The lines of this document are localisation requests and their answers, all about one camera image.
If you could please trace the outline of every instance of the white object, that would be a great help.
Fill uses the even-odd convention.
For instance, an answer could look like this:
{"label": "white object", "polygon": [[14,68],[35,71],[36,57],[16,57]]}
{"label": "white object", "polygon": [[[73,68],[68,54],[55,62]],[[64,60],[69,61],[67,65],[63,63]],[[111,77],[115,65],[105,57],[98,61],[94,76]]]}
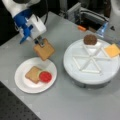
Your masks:
{"label": "white object", "polygon": [[[25,77],[25,74],[33,67],[37,66],[43,70],[47,70],[52,74],[52,80],[49,83],[39,82],[35,84]],[[57,77],[57,69],[50,60],[42,61],[39,57],[31,58],[23,62],[15,72],[15,83],[19,89],[26,93],[39,93],[50,88]]]}
{"label": "white object", "polygon": [[31,38],[34,40],[37,38],[39,35],[43,34],[46,32],[46,27],[41,21],[39,17],[35,16],[34,14],[30,17],[30,19],[27,22],[27,25],[33,26],[33,29],[31,30]]}
{"label": "white object", "polygon": [[110,81],[120,68],[120,57],[109,58],[103,52],[108,45],[100,39],[95,46],[85,46],[83,39],[72,43],[64,54],[65,70],[73,79],[84,84],[98,85]]}
{"label": "white object", "polygon": [[28,4],[19,4],[14,2],[13,0],[2,0],[2,2],[6,7],[6,9],[10,12],[12,17],[14,17],[21,11],[26,10],[28,6],[31,6],[33,4],[40,2],[40,0],[31,0]]}

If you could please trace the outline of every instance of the brown toy food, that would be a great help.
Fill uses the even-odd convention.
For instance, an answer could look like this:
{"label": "brown toy food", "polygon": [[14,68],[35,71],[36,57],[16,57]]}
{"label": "brown toy food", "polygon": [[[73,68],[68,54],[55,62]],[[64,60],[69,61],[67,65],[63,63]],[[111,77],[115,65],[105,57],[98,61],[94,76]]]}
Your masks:
{"label": "brown toy food", "polygon": [[41,69],[34,66],[26,73],[25,77],[37,84],[40,81],[38,77],[39,71],[41,71]]}
{"label": "brown toy food", "polygon": [[86,35],[84,37],[84,43],[86,45],[95,45],[97,43],[97,37],[92,34]]}
{"label": "brown toy food", "polygon": [[34,46],[34,51],[43,61],[45,61],[55,52],[55,50],[47,39],[44,39],[43,42],[44,46],[40,46],[39,44],[37,44]]}

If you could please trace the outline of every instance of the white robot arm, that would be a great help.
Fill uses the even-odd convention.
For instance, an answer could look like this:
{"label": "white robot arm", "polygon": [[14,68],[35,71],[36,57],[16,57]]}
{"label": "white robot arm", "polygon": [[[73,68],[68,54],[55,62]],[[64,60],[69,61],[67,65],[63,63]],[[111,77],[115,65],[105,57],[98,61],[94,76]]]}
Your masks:
{"label": "white robot arm", "polygon": [[40,18],[32,14],[29,9],[29,6],[40,2],[40,0],[26,0],[27,3],[20,4],[21,1],[25,0],[2,0],[23,37],[20,43],[23,43],[27,39],[34,40],[39,37],[46,31],[46,27]]}

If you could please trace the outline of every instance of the tabletop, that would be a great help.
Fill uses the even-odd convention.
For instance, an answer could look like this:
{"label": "tabletop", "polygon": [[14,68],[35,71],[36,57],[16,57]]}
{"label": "tabletop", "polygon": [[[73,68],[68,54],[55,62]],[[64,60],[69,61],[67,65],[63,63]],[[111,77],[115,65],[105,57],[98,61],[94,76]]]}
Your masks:
{"label": "tabletop", "polygon": [[64,52],[68,46],[82,39],[90,31],[82,32],[77,25],[49,12],[47,32],[43,34],[54,46],[50,57],[57,67],[57,79],[42,93],[22,92],[15,84],[18,66],[36,57],[33,44],[20,45],[20,35],[0,47],[0,81],[42,120],[118,120],[120,118],[120,74],[104,88],[88,90],[73,83],[63,67]]}

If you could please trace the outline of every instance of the white plate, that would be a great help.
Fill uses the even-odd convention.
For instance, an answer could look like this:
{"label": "white plate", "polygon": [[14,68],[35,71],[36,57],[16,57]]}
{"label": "white plate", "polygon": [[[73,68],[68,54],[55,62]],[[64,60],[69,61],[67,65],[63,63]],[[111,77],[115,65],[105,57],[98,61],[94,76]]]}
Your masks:
{"label": "white plate", "polygon": [[[52,80],[49,83],[39,82],[35,84],[25,77],[25,74],[33,67],[37,66],[43,70],[47,70],[52,74]],[[57,77],[57,69],[50,60],[42,61],[39,57],[31,58],[23,62],[15,73],[15,83],[19,89],[27,93],[39,93],[47,90],[55,82]]]}
{"label": "white plate", "polygon": [[[63,64],[67,73],[75,80],[80,83],[89,85],[98,85],[110,81],[118,72],[120,68],[120,57],[114,58],[107,57],[104,55],[104,51],[99,49],[97,54],[94,55],[96,50],[101,47],[104,49],[109,43],[98,39],[95,46],[86,46],[84,48],[83,39],[72,43],[64,54]],[[83,69],[83,64],[89,61],[89,64],[84,65],[86,68]]]}

